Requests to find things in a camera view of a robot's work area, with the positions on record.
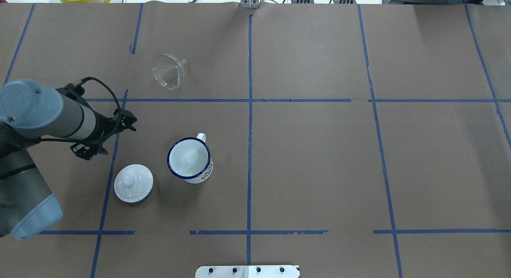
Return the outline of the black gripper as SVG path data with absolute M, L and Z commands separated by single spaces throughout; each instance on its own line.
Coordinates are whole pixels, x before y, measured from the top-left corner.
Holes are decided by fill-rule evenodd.
M 137 118 L 131 112 L 123 110 L 114 110 L 113 117 L 106 117 L 98 112 L 94 112 L 96 119 L 94 143 L 81 144 L 75 143 L 70 149 L 78 158 L 90 161 L 96 155 L 108 155 L 109 152 L 103 147 L 103 143 L 111 136 L 129 129 L 136 132 L 134 124 Z

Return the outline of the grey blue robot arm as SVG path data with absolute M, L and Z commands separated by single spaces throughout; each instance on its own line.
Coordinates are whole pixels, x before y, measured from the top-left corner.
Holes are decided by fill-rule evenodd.
M 95 82 L 111 95 L 115 108 L 106 116 L 84 98 L 84 84 Z M 90 161 L 107 155 L 104 142 L 127 129 L 135 131 L 136 116 L 121 106 L 106 83 L 85 77 L 55 88 L 19 79 L 1 88 L 1 237 L 24 241 L 53 227 L 63 218 L 51 190 L 31 154 L 41 143 L 67 143 L 71 152 Z

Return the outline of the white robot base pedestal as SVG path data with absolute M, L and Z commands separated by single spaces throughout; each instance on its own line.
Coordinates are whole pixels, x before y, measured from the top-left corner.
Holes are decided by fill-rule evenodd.
M 196 278 L 299 278 L 299 266 L 295 265 L 224 265 L 201 266 Z

